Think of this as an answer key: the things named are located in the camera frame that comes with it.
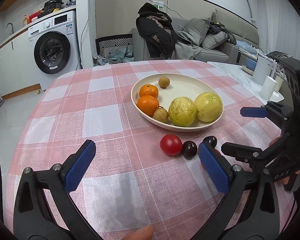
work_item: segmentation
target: blue basket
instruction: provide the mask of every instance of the blue basket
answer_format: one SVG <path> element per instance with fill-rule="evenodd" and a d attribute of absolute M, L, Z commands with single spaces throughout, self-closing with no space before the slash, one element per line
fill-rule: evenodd
<path fill-rule="evenodd" d="M 256 62 L 255 60 L 250 59 L 250 58 L 247 57 L 247 58 L 246 58 L 246 61 L 245 61 L 245 64 L 246 64 L 246 68 L 247 68 L 247 69 L 250 69 L 250 70 L 254 71 L 257 62 Z"/>

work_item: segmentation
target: tangerine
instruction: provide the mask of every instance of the tangerine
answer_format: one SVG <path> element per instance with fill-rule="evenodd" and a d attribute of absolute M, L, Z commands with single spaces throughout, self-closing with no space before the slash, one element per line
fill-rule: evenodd
<path fill-rule="evenodd" d="M 139 91 L 139 96 L 143 97 L 143 96 L 153 96 L 155 98 L 158 98 L 159 96 L 159 90 L 156 86 L 151 85 L 151 84 L 147 84 L 144 85 L 140 88 Z"/>
<path fill-rule="evenodd" d="M 159 101 L 153 96 L 146 95 L 139 98 L 137 107 L 146 115 L 153 116 L 154 112 L 159 108 Z"/>

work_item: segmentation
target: metal screw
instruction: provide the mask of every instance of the metal screw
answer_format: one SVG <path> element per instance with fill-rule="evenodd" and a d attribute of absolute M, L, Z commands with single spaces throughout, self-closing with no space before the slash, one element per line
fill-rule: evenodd
<path fill-rule="evenodd" d="M 239 172 L 242 168 L 239 165 L 233 165 L 233 170 Z"/>
<path fill-rule="evenodd" d="M 263 169 L 263 173 L 266 174 L 266 175 L 269 175 L 270 171 L 268 169 Z"/>
<path fill-rule="evenodd" d="M 54 171 L 60 170 L 60 169 L 61 169 L 61 164 L 55 164 L 54 166 L 52 166 L 52 169 L 53 169 Z"/>
<path fill-rule="evenodd" d="M 29 173 L 30 171 L 31 171 L 31 168 L 29 168 L 29 167 L 27 167 L 27 168 L 25 168 L 25 169 L 23 170 L 23 172 L 26 173 L 26 174 Z"/>

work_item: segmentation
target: oval plate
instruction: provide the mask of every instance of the oval plate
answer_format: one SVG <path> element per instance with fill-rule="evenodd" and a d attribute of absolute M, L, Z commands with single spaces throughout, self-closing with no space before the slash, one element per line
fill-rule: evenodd
<path fill-rule="evenodd" d="M 167 77 L 170 79 L 170 85 L 165 89 L 160 88 L 160 86 L 158 85 L 158 80 L 161 77 Z M 133 88 L 131 90 L 131 100 L 132 100 L 135 108 L 138 109 L 139 113 L 145 119 L 147 119 L 148 121 L 150 121 L 151 123 L 153 123 L 159 127 L 162 127 L 162 128 L 165 128 L 165 129 L 168 129 L 171 131 L 178 131 L 178 132 L 200 131 L 200 130 L 204 130 L 204 129 L 210 127 L 211 125 L 213 125 L 214 123 L 219 121 L 223 115 L 224 107 L 222 109 L 221 116 L 216 121 L 201 122 L 198 119 L 195 119 L 194 123 L 189 127 L 175 126 L 170 119 L 168 120 L 167 123 L 159 122 L 159 121 L 153 119 L 152 117 L 146 115 L 145 113 L 143 113 L 136 105 L 138 99 L 140 98 L 140 96 L 139 96 L 140 88 L 146 84 L 152 84 L 158 88 L 158 90 L 159 90 L 158 100 L 159 100 L 160 106 L 164 107 L 164 109 L 166 109 L 167 111 L 169 109 L 171 102 L 175 98 L 188 97 L 192 101 L 194 101 L 198 95 L 200 95 L 204 92 L 212 92 L 212 93 L 216 93 L 216 94 L 218 94 L 218 93 L 212 87 L 210 87 L 206 83 L 200 81 L 199 79 L 181 75 L 181 74 L 162 73 L 162 74 L 151 75 L 151 76 L 148 76 L 148 77 L 145 77 L 145 78 L 139 80 L 137 83 L 135 83 L 135 85 L 133 86 Z"/>

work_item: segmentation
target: gray pillow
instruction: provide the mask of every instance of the gray pillow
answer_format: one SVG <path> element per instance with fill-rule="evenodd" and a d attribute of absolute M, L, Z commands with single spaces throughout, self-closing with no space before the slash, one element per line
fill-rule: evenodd
<path fill-rule="evenodd" d="M 220 32 L 218 34 L 207 34 L 201 43 L 200 47 L 204 49 L 215 49 L 217 46 L 221 45 L 229 39 L 229 34 L 225 32 Z"/>
<path fill-rule="evenodd" d="M 190 29 L 201 36 L 199 44 L 204 40 L 210 27 L 210 18 L 193 18 L 185 25 L 185 30 Z"/>

